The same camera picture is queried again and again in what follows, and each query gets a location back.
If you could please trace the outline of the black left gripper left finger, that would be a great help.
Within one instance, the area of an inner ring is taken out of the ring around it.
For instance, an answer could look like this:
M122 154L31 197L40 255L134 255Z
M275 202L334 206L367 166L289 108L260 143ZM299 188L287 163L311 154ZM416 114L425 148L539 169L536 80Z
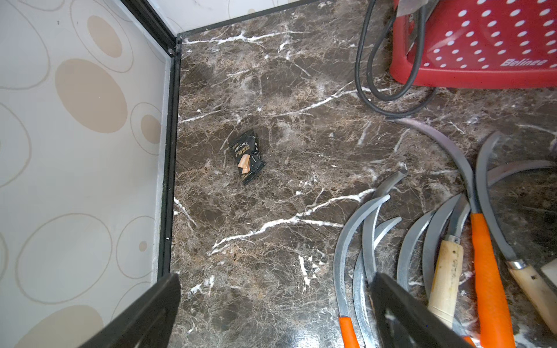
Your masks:
M176 273L162 277L82 347L167 347L181 300Z

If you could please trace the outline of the orange handle sickle small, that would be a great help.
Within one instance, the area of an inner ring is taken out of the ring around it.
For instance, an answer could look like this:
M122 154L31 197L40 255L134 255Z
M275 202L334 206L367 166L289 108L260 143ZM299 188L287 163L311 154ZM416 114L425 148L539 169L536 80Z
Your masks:
M549 160L523 160L509 162L488 171L487 184L491 187L497 182L513 174L551 168L556 168L556 163Z

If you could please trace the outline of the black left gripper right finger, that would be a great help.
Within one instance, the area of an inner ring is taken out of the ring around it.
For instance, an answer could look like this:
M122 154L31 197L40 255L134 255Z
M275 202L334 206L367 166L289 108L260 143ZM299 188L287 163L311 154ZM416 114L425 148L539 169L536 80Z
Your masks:
M473 347L385 273L377 273L370 285L371 304L383 347L394 347L395 336L386 319L390 312L418 347Z

